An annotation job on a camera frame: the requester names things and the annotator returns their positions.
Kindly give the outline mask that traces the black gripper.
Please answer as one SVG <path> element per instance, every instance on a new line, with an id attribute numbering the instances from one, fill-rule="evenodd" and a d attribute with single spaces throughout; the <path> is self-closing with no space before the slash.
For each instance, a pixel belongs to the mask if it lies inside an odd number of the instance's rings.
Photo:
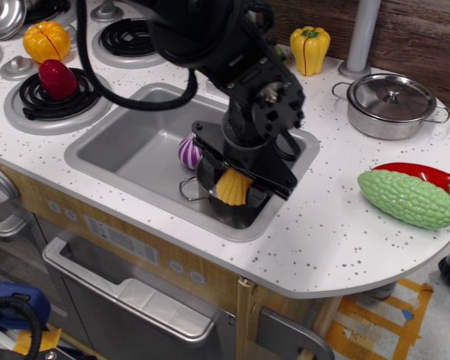
<path id="1" fill-rule="evenodd" d="M 246 206 L 266 204 L 271 195 L 288 200 L 298 183 L 291 170 L 298 160 L 298 143 L 288 131 L 258 145 L 244 146 L 234 143 L 221 124 L 195 121 L 191 130 L 213 180 L 219 180 L 228 168 L 253 180 L 255 187 L 248 188 Z"/>

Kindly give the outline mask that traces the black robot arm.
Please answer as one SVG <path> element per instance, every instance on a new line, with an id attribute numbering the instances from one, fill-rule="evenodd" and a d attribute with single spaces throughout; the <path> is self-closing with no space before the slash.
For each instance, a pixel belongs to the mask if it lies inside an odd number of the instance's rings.
<path id="1" fill-rule="evenodd" d="M 296 176 L 274 150 L 300 126 L 305 94 L 275 42 L 254 24 L 245 1 L 132 1 L 148 21 L 159 55 L 199 71 L 229 98 L 220 125 L 197 121 L 194 142 L 214 179 L 231 167 L 268 195 L 288 199 Z"/>

